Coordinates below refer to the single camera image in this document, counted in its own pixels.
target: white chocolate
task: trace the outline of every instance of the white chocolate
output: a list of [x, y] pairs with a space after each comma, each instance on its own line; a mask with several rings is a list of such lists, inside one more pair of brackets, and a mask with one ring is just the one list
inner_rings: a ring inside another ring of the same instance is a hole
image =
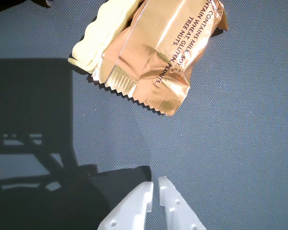
[[72, 49], [68, 61], [93, 73], [102, 54], [124, 30], [129, 19], [143, 0], [109, 0], [101, 5], [97, 18], [85, 30], [84, 38]]

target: copper foil wrapper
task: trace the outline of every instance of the copper foil wrapper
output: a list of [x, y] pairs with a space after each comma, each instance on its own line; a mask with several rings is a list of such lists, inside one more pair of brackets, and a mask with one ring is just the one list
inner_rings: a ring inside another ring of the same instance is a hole
[[146, 0], [104, 52], [92, 77], [173, 115], [190, 88], [193, 65], [216, 28], [228, 30], [218, 0]]

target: white plastic piece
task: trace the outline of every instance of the white plastic piece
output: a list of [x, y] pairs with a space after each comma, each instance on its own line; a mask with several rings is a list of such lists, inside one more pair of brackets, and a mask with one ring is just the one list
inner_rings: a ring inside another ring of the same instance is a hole
[[97, 230], [144, 230], [146, 213], [152, 211], [152, 182], [135, 187], [100, 223]]
[[126, 27], [141, 1], [143, 0], [109, 0], [102, 4], [96, 20], [87, 26], [83, 40], [74, 46], [73, 58], [68, 61], [93, 73], [102, 54]]
[[172, 182], [159, 177], [160, 205], [165, 208], [168, 230], [206, 230]]

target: gray textured mat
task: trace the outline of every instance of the gray textured mat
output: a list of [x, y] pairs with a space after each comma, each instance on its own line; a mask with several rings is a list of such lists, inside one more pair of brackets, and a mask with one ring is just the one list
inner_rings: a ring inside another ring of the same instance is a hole
[[[173, 117], [72, 72], [74, 153], [99, 172], [149, 165], [153, 181], [167, 176], [209, 230], [288, 230], [288, 1], [224, 2], [230, 32], [210, 40]], [[101, 4], [26, 1], [0, 12], [0, 59], [67, 61]], [[157, 190], [146, 229], [166, 229]]]

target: gold foil wrapper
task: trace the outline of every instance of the gold foil wrapper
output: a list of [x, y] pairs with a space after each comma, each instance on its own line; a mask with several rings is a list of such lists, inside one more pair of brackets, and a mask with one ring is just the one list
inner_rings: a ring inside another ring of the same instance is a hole
[[173, 115], [193, 65], [215, 29], [228, 30], [218, 0], [146, 0], [104, 52], [92, 77], [156, 111]]

